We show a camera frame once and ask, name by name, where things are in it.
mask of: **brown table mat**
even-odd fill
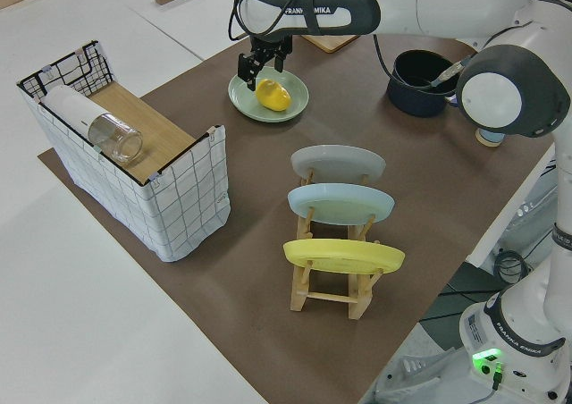
[[[387,63],[408,49],[457,60],[454,41],[382,37]],[[144,100],[188,134],[213,124],[227,130],[231,215],[187,258],[162,263],[87,193],[75,187],[53,150],[40,159],[189,315],[211,342],[271,404],[356,403],[416,321],[431,305],[551,143],[509,137],[498,148],[475,140],[475,128],[448,107],[421,119],[398,111],[384,95],[387,78],[371,37],[328,55],[294,39],[286,69],[310,92],[303,114],[267,124],[241,115],[227,94],[241,43],[183,73]],[[374,184],[392,195],[392,215],[369,240],[402,249],[404,265],[374,286],[359,321],[348,306],[309,299],[290,312],[292,267],[282,244],[296,217],[286,196],[299,179],[290,155],[316,144],[370,149],[387,161]],[[343,290],[342,275],[312,280]]]

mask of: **yellow plate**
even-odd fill
[[[359,240],[303,239],[284,243],[286,258],[300,267],[331,273],[391,273],[403,264],[405,254],[390,246]]]

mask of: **yellow object on plate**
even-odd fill
[[[267,78],[258,82],[255,95],[260,105],[276,112],[285,111],[292,103],[288,90],[280,82]]]
[[[360,240],[302,239],[284,244],[284,254],[294,265],[342,274],[391,273],[403,264],[405,254],[390,246]]]

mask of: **wooden cutting board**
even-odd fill
[[[346,36],[302,35],[302,37],[329,54],[336,52],[343,46],[346,46],[352,40],[357,39],[358,35],[346,35]]]

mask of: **light blue plate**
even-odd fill
[[[247,83],[235,75],[229,83],[229,97],[234,106],[248,118],[262,122],[283,122],[298,116],[307,105],[309,94],[307,87],[298,77],[290,72],[277,72],[266,66],[257,76],[257,84],[267,78],[279,82],[290,93],[292,99],[285,111],[275,112],[260,105],[254,91],[250,91]]]
[[[395,201],[371,187],[352,183],[314,183],[288,194],[292,211],[303,218],[314,208],[312,221],[331,225],[363,225],[374,215],[374,222],[387,218]]]

